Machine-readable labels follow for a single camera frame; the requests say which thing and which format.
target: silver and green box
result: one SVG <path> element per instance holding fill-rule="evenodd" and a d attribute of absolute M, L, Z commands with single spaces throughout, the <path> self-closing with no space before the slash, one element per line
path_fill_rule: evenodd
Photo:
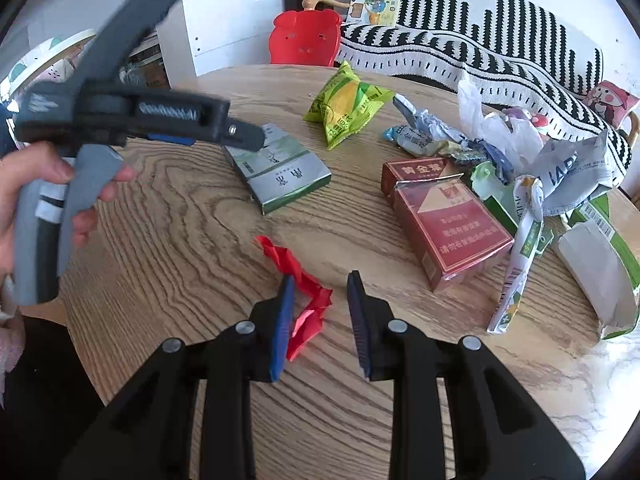
<path fill-rule="evenodd" d="M 315 154 L 275 124 L 265 124 L 259 152 L 225 148 L 226 156 L 260 203 L 262 214 L 325 186 L 331 171 Z"/>

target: patterned blanket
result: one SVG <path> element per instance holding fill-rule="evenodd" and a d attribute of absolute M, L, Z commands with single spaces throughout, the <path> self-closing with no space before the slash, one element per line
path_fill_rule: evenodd
<path fill-rule="evenodd" d="M 607 129 L 615 184 L 622 181 L 628 143 L 581 102 L 602 79 L 602 52 L 593 41 L 527 0 L 400 1 L 396 27 L 344 24 L 337 60 L 453 91 L 466 70 L 484 102 L 546 115 L 556 139 Z"/>

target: yellow-green snack package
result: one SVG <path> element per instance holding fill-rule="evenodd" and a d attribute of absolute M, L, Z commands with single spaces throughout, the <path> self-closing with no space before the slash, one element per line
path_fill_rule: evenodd
<path fill-rule="evenodd" d="M 394 93 L 362 82 L 345 61 L 326 82 L 303 119 L 324 123 L 327 147 L 332 150 L 363 129 Z"/>

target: crumpled red paper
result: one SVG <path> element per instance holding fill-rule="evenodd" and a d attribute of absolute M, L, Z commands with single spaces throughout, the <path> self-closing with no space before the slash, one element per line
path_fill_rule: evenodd
<path fill-rule="evenodd" d="M 264 255 L 276 264 L 278 270 L 283 274 L 291 274 L 299 290 L 311 297 L 309 304 L 296 319 L 289 338 L 287 359 L 293 361 L 305 344 L 322 330 L 322 318 L 324 311 L 331 305 L 333 289 L 320 285 L 318 279 L 306 272 L 286 247 L 273 245 L 273 242 L 266 236 L 258 236 L 255 240 L 262 246 Z"/>

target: pink pillow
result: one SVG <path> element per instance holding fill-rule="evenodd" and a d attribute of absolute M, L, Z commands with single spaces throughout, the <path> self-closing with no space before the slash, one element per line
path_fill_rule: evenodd
<path fill-rule="evenodd" d="M 637 97 L 610 81 L 598 83 L 584 98 L 584 104 L 616 129 L 638 105 L 638 101 Z"/>

